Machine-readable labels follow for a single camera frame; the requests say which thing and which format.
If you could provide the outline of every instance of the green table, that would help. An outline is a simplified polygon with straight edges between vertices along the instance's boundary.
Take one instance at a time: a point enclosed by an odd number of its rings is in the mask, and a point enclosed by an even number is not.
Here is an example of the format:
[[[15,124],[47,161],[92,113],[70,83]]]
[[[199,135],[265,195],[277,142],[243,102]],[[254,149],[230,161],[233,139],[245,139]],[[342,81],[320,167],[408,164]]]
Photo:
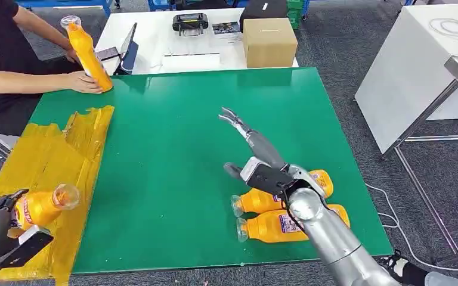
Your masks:
[[[115,106],[73,273],[316,259],[308,241],[240,243],[230,206],[249,190],[222,168],[243,166],[245,140],[218,120],[232,108],[283,158],[325,169],[351,228],[372,255],[392,248],[317,69],[259,69],[114,77],[102,95],[45,94],[31,122],[59,126],[89,107]]]

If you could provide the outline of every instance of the floor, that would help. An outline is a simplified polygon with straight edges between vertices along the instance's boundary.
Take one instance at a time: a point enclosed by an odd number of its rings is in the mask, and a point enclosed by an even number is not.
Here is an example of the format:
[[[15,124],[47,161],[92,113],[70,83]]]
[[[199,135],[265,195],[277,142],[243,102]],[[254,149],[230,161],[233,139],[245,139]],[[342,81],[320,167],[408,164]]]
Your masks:
[[[365,181],[388,191],[413,251],[426,262],[450,254],[418,193],[396,156],[382,160],[357,103],[352,101],[401,5],[398,0],[329,0],[310,5],[308,20],[296,32],[300,66],[320,71],[327,93],[352,148]],[[136,0],[123,0],[121,12],[146,11]],[[58,28],[64,15],[81,16],[84,28],[98,39],[106,18],[101,10],[48,10],[35,12]],[[50,43],[27,34],[41,58],[61,54]],[[458,122],[429,122],[418,133],[458,134]],[[458,243],[458,142],[406,143],[402,150]],[[385,198],[370,191],[380,212],[390,213]],[[410,257],[397,230],[388,229],[392,245]],[[458,278],[458,272],[442,271]],[[193,269],[187,271],[132,272],[74,276],[72,285],[334,285],[320,262]],[[52,281],[9,282],[3,285],[53,285]]]

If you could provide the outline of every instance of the yellow plastic sheet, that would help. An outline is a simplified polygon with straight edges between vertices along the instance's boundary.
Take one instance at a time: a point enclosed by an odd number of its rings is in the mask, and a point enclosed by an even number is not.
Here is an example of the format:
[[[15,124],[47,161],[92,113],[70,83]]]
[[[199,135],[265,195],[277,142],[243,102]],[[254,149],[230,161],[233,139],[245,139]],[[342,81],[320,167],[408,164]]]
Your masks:
[[[53,191],[61,183],[74,184],[80,204],[46,227],[54,240],[26,265],[0,271],[0,280],[54,277],[67,284],[75,262],[92,200],[113,106],[91,108],[70,116],[63,131],[56,124],[29,123],[0,172],[0,196],[18,189]]]

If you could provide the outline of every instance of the person's hand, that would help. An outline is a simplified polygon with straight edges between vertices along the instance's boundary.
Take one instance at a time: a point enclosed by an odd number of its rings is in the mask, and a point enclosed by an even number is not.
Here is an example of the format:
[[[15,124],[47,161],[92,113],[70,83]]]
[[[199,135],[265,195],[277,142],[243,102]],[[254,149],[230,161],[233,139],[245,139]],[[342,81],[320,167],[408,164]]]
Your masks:
[[[75,71],[74,73],[64,74],[66,88],[78,91],[84,94],[100,94],[102,89],[97,80],[87,76],[84,71]]]
[[[80,63],[80,59],[78,59],[78,55],[76,54],[76,51],[73,49],[73,48],[70,48],[68,50],[66,50],[66,58],[68,61],[70,61],[71,63]]]

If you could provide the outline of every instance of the orange juice bottle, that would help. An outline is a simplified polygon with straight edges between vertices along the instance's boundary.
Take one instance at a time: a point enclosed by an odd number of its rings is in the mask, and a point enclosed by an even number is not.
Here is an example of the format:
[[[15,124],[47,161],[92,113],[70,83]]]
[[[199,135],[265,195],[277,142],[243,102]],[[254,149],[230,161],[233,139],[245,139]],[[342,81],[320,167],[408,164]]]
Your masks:
[[[342,221],[350,227],[350,220],[348,219],[348,214],[346,213],[345,208],[340,204],[328,204],[328,208],[335,211],[339,217],[341,217]]]
[[[334,187],[327,172],[324,170],[313,170],[310,174],[312,174],[319,186],[324,189],[326,198],[330,197],[333,194]],[[236,217],[248,212],[263,213],[269,210],[282,209],[280,198],[256,188],[252,188],[249,192],[241,196],[233,195],[231,197],[231,203]]]
[[[328,204],[341,219],[350,226],[345,208],[339,204]],[[308,240],[307,235],[301,231],[290,218],[286,210],[271,210],[261,213],[254,219],[237,219],[236,229],[238,240],[246,241],[249,238],[261,240],[265,243],[284,243],[287,241]]]
[[[63,210],[70,210],[78,205],[80,192],[73,185],[60,184],[53,192],[40,191],[22,196],[15,205],[12,214],[12,228],[8,233],[16,237],[32,225],[47,226]]]
[[[75,49],[85,73],[97,80],[103,92],[109,91],[113,87],[112,80],[95,56],[94,41],[82,28],[82,20],[77,16],[66,16],[60,23],[67,30],[71,46]]]

